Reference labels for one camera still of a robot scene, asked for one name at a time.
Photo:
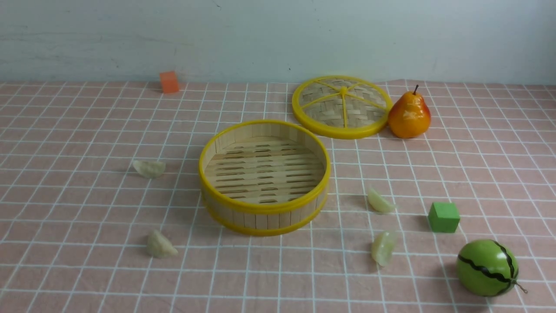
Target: wall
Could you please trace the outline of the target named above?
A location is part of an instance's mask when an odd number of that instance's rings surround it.
[[[556,84],[555,0],[0,0],[0,80]]]

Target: green cube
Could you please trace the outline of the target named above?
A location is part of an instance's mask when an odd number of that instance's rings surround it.
[[[455,233],[459,224],[458,208],[450,202],[433,202],[429,223],[435,233]]]

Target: orange cube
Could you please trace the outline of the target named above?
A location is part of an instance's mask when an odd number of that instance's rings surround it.
[[[180,90],[174,71],[160,73],[160,83],[162,84],[163,94],[171,94]]]

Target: yellow rim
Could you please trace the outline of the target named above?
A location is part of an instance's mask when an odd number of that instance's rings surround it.
[[[311,213],[311,215],[309,215],[307,218],[305,218],[303,221],[293,224],[291,226],[285,227],[285,228],[278,228],[278,229],[253,229],[253,228],[245,228],[245,227],[239,227],[237,225],[231,224],[227,221],[224,221],[222,218],[220,218],[220,216],[218,216],[211,207],[209,207],[206,202],[205,199],[203,199],[203,203],[205,205],[205,208],[207,209],[208,213],[210,214],[210,216],[212,216],[212,218],[214,220],[216,220],[217,222],[219,222],[220,224],[222,224],[224,227],[229,228],[233,231],[236,231],[238,233],[242,233],[242,234],[246,234],[249,236],[258,236],[258,237],[265,237],[265,236],[278,236],[281,234],[286,234],[286,233],[290,233],[296,229],[299,229],[307,224],[309,224],[322,210],[322,208],[324,207],[324,205],[326,204],[326,200],[328,198],[328,194],[326,194],[324,196],[324,199],[322,200],[322,203],[320,204],[320,206]]]
[[[365,127],[360,127],[360,128],[347,128],[346,125],[344,125],[344,128],[337,128],[337,127],[332,127],[332,126],[328,126],[325,124],[322,124],[320,122],[317,122],[315,120],[313,120],[312,118],[310,118],[309,116],[307,116],[305,114],[305,112],[303,111],[303,108],[306,106],[309,106],[311,103],[304,105],[303,107],[299,104],[299,95],[300,93],[303,91],[303,89],[305,89],[307,86],[314,84],[314,83],[318,83],[324,86],[327,86],[333,90],[336,90],[337,88],[329,86],[328,84],[325,84],[323,82],[320,82],[321,80],[326,80],[326,79],[346,79],[346,80],[353,80],[353,81],[357,81],[358,83],[356,85],[368,85],[370,87],[372,87],[373,89],[375,89],[376,91],[378,91],[380,93],[380,95],[384,98],[384,100],[386,101],[386,109],[385,109],[385,114],[383,117],[380,118],[380,120],[378,120],[377,122],[365,126]],[[355,87],[356,85],[350,87],[347,89],[347,91],[349,91],[351,88]],[[345,94],[343,92],[338,91],[337,94],[333,94],[333,95],[329,95],[329,96],[325,96],[325,97],[330,97],[330,96],[337,96],[337,95],[341,95],[342,96],[342,103],[344,104],[344,120],[345,123],[347,123],[347,118],[346,118],[346,107],[345,107]],[[354,97],[356,99],[359,99],[363,102],[368,102],[370,105],[372,106],[377,106],[377,104],[365,100],[365,99],[360,99],[357,96],[354,95],[349,95],[351,97]],[[386,124],[388,123],[388,112],[390,111],[390,109],[392,108],[393,103],[392,100],[390,99],[390,96],[380,87],[376,86],[375,84],[359,79],[359,78],[355,78],[355,77],[350,77],[350,76],[342,76],[342,75],[330,75],[330,76],[323,76],[323,77],[318,77],[309,81],[306,81],[305,83],[301,84],[294,92],[294,95],[292,97],[292,107],[293,107],[293,111],[294,111],[294,116],[295,118],[299,121],[299,123],[301,125],[303,125],[304,127],[306,127],[307,129],[309,129],[310,131],[312,131],[315,134],[319,134],[321,136],[325,136],[325,137],[330,137],[330,138],[336,138],[336,139],[360,139],[360,138],[365,138],[368,136],[372,136],[375,135],[376,133],[378,133],[379,131],[381,131]]]
[[[205,173],[203,171],[202,161],[205,159],[205,154],[207,153],[207,149],[212,145],[212,143],[214,141],[216,141],[218,139],[218,137],[228,133],[229,131],[233,131],[237,128],[247,126],[247,125],[267,124],[267,123],[281,124],[281,125],[286,125],[286,126],[295,128],[295,129],[300,130],[303,133],[307,134],[308,136],[310,136],[311,138],[313,138],[317,142],[319,147],[322,149],[322,152],[324,153],[324,156],[325,156],[325,159],[326,159],[326,169],[325,169],[324,176],[322,177],[322,180],[320,181],[320,183],[315,188],[313,188],[313,190],[304,194],[302,197],[299,197],[299,198],[297,198],[295,200],[292,200],[292,201],[289,201],[289,202],[282,202],[282,203],[270,203],[270,204],[245,203],[245,202],[242,202],[242,201],[232,199],[232,198],[218,192],[216,190],[216,188],[214,188],[208,182],[208,180],[205,176]],[[277,214],[277,213],[289,212],[293,209],[302,207],[302,206],[308,204],[309,202],[311,202],[312,200],[314,200],[316,197],[319,196],[319,194],[326,188],[326,186],[328,186],[328,181],[330,179],[330,158],[328,156],[328,152],[326,150],[326,147],[324,147],[324,144],[322,144],[322,142],[313,133],[304,129],[303,127],[300,127],[298,125],[288,123],[288,122],[285,122],[285,121],[255,120],[255,121],[248,121],[248,122],[240,123],[240,124],[234,125],[230,128],[227,128],[224,131],[217,134],[216,136],[214,136],[211,140],[209,140],[208,143],[203,148],[203,151],[201,152],[201,156],[199,157],[198,172],[199,172],[199,177],[201,178],[202,189],[205,190],[206,192],[208,192],[209,195],[211,196],[211,198],[216,199],[218,202],[226,204],[227,206],[230,206],[232,209],[234,209],[238,212],[242,212],[242,213]]]

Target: bamboo steamer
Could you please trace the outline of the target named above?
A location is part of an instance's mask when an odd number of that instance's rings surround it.
[[[330,159],[308,130],[277,120],[232,126],[213,137],[199,160],[209,214],[252,236],[275,236],[312,221],[326,203]]]
[[[308,130],[336,139],[375,135],[388,123],[388,94],[350,76],[323,76],[301,84],[292,96],[295,118]]]

